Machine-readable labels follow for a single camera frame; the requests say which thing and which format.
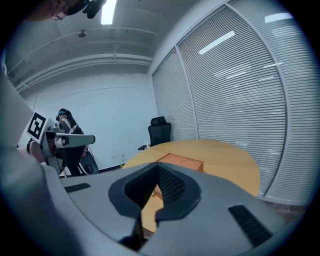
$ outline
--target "woman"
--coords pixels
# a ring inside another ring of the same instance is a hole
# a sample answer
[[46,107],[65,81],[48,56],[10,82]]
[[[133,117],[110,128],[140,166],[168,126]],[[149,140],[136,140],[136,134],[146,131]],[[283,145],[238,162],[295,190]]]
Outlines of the woman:
[[[84,134],[69,110],[61,108],[56,120],[62,125],[62,129],[66,134]],[[87,150],[86,146],[58,150],[58,154],[61,154],[63,158],[63,165],[68,167],[72,176],[81,175],[78,168],[79,159],[81,160],[86,155]]]

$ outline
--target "orange box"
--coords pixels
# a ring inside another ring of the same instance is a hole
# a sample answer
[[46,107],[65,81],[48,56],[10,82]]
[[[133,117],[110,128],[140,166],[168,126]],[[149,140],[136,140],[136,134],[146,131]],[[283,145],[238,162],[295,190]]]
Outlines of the orange box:
[[[173,164],[176,166],[186,167],[198,172],[204,172],[204,161],[199,161],[199,160],[183,157],[176,154],[168,153],[165,156],[158,159],[157,162]],[[163,199],[161,190],[158,187],[158,185],[155,187],[154,191],[152,192],[152,196],[153,197],[157,196],[161,200]]]

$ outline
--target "round table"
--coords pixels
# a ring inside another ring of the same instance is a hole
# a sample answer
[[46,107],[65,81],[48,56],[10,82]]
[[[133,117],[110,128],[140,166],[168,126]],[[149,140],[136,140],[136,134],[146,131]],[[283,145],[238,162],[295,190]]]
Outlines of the round table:
[[[177,140],[143,150],[132,157],[123,168],[156,162],[168,153],[203,161],[205,173],[229,180],[253,196],[260,187],[260,174],[255,160],[241,148],[211,139]],[[163,208],[157,196],[151,196],[142,210],[142,225],[156,231],[155,212]]]

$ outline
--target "white wall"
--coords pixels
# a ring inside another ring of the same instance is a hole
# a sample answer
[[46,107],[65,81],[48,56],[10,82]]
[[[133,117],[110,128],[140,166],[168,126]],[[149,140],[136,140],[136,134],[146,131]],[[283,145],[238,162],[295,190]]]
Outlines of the white wall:
[[182,16],[162,41],[154,54],[153,62],[148,70],[148,75],[153,74],[170,50],[187,34],[188,31],[204,17],[209,15],[213,9],[226,2],[226,0],[199,0],[198,3]]
[[[138,147],[149,144],[148,126],[158,116],[153,86],[142,73],[51,81],[21,95],[32,109],[53,120],[59,109],[70,110],[83,132],[95,136],[90,148],[100,170],[127,162]],[[28,140],[23,135],[21,146]]]

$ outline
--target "chair armrest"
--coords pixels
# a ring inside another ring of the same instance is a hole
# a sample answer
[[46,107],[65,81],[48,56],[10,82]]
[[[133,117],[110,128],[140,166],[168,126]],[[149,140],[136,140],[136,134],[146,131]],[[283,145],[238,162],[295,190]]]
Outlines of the chair armrest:
[[146,147],[147,147],[147,145],[143,145],[143,146],[139,147],[138,150],[145,150]]

